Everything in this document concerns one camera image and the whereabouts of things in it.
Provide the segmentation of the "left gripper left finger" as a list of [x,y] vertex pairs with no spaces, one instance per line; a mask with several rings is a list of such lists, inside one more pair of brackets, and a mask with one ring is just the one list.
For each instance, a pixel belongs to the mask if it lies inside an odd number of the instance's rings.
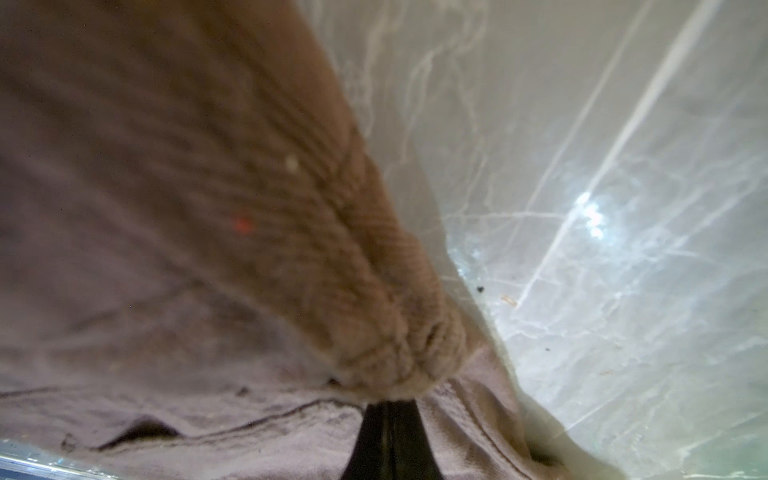
[[341,480],[390,478],[389,420],[386,403],[368,405]]

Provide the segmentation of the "dark brown long pants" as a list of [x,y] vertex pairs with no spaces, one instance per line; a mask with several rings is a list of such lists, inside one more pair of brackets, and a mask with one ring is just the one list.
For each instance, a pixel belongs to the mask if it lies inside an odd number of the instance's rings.
[[1,5],[1,435],[130,479],[566,479],[290,1]]

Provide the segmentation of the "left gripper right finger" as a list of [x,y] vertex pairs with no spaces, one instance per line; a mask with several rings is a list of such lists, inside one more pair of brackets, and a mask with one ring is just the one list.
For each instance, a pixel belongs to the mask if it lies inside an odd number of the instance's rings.
[[390,465],[397,480],[443,480],[415,401],[392,402]]

